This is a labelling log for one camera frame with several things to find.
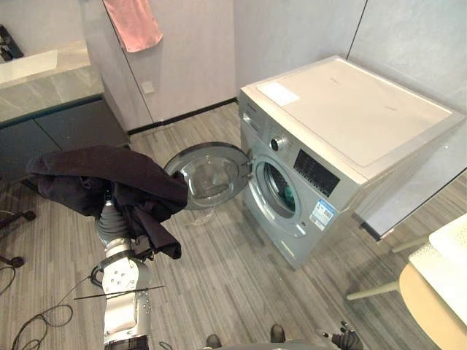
wall outlet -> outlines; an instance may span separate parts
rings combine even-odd
[[[151,81],[142,82],[141,83],[141,89],[143,90],[143,93],[145,93],[145,94],[155,92],[153,82],[151,82]]]

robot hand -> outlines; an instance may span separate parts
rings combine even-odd
[[[347,322],[342,321],[342,334],[333,334],[331,342],[342,350],[363,350],[363,343],[354,330],[349,329]]]

washer top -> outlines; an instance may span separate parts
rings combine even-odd
[[[258,87],[272,100],[275,88],[290,92],[290,103],[279,100],[286,112],[359,166],[370,165],[452,114],[342,59]]]
[[[308,148],[366,179],[464,118],[338,56],[242,91]]]

front-loading washing machine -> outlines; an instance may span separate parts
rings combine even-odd
[[[186,209],[244,188],[275,246],[300,267],[344,214],[423,162],[463,116],[339,57],[243,87],[241,149],[189,147],[166,165],[189,186]]]

white wall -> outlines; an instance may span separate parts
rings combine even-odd
[[[236,96],[232,1],[150,0],[163,39],[126,57],[154,121]]]
[[[368,0],[349,59],[465,114],[466,6],[465,0]],[[381,208],[361,214],[384,233],[466,166],[464,122]]]
[[[26,55],[82,39],[85,32],[129,130],[235,97],[232,1],[150,0],[164,38],[126,57],[101,0],[0,0],[0,23]],[[141,96],[127,59],[137,84],[150,82],[155,92]]]
[[[125,130],[152,124],[102,1],[80,0],[80,12],[91,62],[120,110],[116,113],[120,124]]]
[[[467,1],[368,0],[349,59],[467,111]]]
[[[0,0],[0,23],[25,55],[83,39],[77,0]]]
[[[332,55],[346,57],[364,3],[235,0],[237,87]]]

